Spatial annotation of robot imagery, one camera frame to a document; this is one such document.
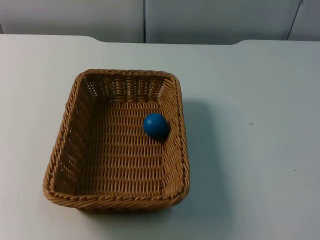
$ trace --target table surface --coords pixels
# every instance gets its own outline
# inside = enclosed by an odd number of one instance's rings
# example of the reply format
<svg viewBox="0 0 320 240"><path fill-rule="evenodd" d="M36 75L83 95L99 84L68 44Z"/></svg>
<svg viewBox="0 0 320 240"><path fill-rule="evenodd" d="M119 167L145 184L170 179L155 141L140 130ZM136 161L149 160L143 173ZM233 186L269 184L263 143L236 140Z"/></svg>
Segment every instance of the table surface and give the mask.
<svg viewBox="0 0 320 240"><path fill-rule="evenodd" d="M142 215L87 214L42 182L74 78L162 70L181 83L190 192ZM320 239L320 42L105 43L0 35L0 239Z"/></svg>

